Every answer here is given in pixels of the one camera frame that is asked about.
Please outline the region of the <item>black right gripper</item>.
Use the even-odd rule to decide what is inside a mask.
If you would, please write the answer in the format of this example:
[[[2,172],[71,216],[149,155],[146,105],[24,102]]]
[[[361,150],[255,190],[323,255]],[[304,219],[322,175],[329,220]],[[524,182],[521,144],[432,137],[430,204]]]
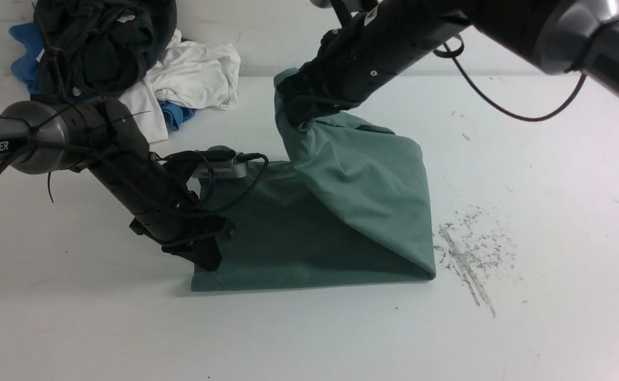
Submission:
[[[360,106],[375,91],[470,26],[454,5],[428,1],[314,1],[331,8],[339,29],[324,34],[314,59],[277,92],[299,125]]]

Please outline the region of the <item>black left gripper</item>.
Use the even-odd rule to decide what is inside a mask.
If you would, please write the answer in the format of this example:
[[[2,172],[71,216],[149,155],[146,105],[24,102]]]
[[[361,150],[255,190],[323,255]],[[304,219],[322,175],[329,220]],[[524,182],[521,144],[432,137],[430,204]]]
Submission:
[[[195,193],[149,153],[99,155],[89,171],[103,184],[164,253],[181,257],[204,271],[216,271],[222,261],[217,237],[230,239],[235,225],[222,215],[198,206]]]

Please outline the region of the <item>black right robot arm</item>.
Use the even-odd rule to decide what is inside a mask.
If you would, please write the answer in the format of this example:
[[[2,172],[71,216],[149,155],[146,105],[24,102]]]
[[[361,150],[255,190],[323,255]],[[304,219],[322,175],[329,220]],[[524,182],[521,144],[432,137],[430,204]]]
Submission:
[[[448,42],[473,26],[548,75],[579,72],[557,110],[587,78],[619,97],[619,10],[616,1],[315,1],[334,9],[340,28],[324,34],[317,55],[280,81],[290,123],[360,106],[428,54],[456,60]]]

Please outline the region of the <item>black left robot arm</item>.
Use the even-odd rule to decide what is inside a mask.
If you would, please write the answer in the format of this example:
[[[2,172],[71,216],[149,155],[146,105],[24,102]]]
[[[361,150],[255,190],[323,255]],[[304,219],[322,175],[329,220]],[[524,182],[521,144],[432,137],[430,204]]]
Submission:
[[[197,151],[171,158],[152,152],[129,109],[110,97],[63,104],[33,96],[0,115],[0,176],[9,167],[29,175],[89,171],[133,215],[135,234],[215,271],[217,240],[230,237],[234,224],[188,189],[203,162]]]

